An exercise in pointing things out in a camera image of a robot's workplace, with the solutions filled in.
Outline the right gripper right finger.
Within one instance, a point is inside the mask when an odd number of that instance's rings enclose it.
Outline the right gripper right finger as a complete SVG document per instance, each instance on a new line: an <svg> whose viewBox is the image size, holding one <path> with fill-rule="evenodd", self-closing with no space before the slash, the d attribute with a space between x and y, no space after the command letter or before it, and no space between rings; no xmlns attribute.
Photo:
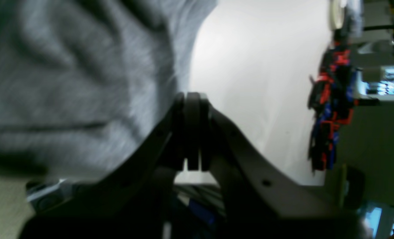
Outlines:
<svg viewBox="0 0 394 239"><path fill-rule="evenodd" d="M231 239L365 239L363 220L293 182L199 95L201 161L220 186Z"/></svg>

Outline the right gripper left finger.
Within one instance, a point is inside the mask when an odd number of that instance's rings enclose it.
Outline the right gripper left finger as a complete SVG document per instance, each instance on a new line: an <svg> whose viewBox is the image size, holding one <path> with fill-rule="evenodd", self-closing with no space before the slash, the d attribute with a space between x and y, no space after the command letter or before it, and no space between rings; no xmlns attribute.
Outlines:
<svg viewBox="0 0 394 239"><path fill-rule="evenodd" d="M144 143L101 182L38 213L21 239L161 239L177 174L200 169L200 94L179 94Z"/></svg>

